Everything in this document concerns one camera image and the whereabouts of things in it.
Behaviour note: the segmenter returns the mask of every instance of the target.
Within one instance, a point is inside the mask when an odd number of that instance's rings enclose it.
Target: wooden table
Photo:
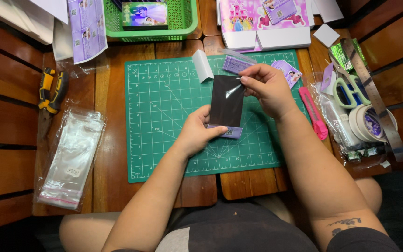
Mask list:
[[[218,54],[217,48],[224,48],[224,44],[217,28],[213,29],[217,27],[216,24],[212,25],[212,20],[216,22],[215,1],[201,0],[199,16],[201,30],[205,36],[203,41],[197,39],[201,37],[201,33],[198,33],[200,36],[195,35],[193,40],[110,47],[105,55],[100,55],[96,60],[88,63],[90,66],[91,64],[96,66],[95,73],[72,80],[67,98],[80,100],[83,106],[102,112],[108,119],[95,161],[93,176],[88,176],[82,213],[121,211],[143,185],[143,182],[128,183],[124,63],[131,60],[189,57],[198,49],[205,51],[207,55]],[[347,29],[336,31],[341,35],[340,38],[349,36]],[[304,85],[307,85],[307,82],[313,83],[315,80],[321,81],[317,74],[322,74],[323,69],[328,65],[327,49],[312,37],[311,46],[308,49],[296,49],[296,54],[299,70],[304,74]],[[53,55],[46,56],[44,60],[52,65]],[[59,120],[54,120],[49,132],[50,137],[58,126]],[[328,137],[323,143],[341,160],[338,146],[334,141]],[[47,149],[47,144],[38,146],[37,162],[44,162]],[[361,170],[354,170],[349,164],[345,167],[354,178],[390,171],[380,165]],[[223,195],[228,200],[282,192],[291,187],[285,167],[220,174],[220,185]],[[216,201],[216,175],[204,175],[183,179],[174,206],[209,206]],[[75,214],[75,212],[35,203],[33,214],[57,215]]]

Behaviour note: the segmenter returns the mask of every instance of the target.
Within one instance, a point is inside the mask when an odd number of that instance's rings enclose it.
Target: green plastic basket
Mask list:
[[[169,30],[160,31],[123,31],[122,12],[111,0],[104,0],[104,3],[107,36],[125,42],[183,40],[193,33],[198,25],[195,0],[167,0]]]

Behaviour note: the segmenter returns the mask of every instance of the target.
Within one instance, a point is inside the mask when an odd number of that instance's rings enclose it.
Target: scissors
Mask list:
[[[353,94],[356,94],[358,96],[358,98],[360,99],[360,101],[362,102],[362,104],[364,105],[370,105],[371,101],[369,101],[368,99],[365,98],[365,96],[363,95],[362,91],[360,90],[360,88],[357,86],[356,83],[356,79],[359,79],[359,77],[355,76],[355,75],[350,75],[337,61],[337,59],[334,57],[334,55],[332,54],[331,51],[329,51],[329,56],[330,59],[332,60],[334,67],[337,71],[337,76],[339,76],[339,74],[341,75],[341,77],[337,78],[337,80],[334,83],[333,86],[333,93],[334,93],[334,98],[337,101],[337,103],[340,105],[340,107],[345,108],[345,109],[352,109],[355,108],[357,106],[357,101],[354,98]],[[347,83],[350,83],[353,90],[350,90]],[[337,87],[342,87],[346,97],[349,99],[349,105],[344,104],[340,98],[339,95],[337,94]]]

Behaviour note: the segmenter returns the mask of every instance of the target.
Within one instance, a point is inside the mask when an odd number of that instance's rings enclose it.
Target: green cutting mat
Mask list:
[[[299,69],[294,50],[247,56],[268,65],[283,59]],[[225,55],[208,56],[213,73],[233,75],[222,69],[224,59]],[[147,180],[178,137],[186,117],[211,103],[212,85],[212,80],[199,83],[189,57],[125,63],[129,183]],[[292,88],[292,95],[306,115],[298,93],[300,86],[301,79]],[[274,119],[262,111],[256,98],[244,98],[240,127],[240,139],[216,138],[192,157],[185,176],[277,167],[284,163]]]

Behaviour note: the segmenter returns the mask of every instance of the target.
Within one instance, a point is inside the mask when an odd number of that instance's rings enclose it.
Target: black card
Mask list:
[[[210,124],[240,127],[245,86],[240,77],[214,75]]]

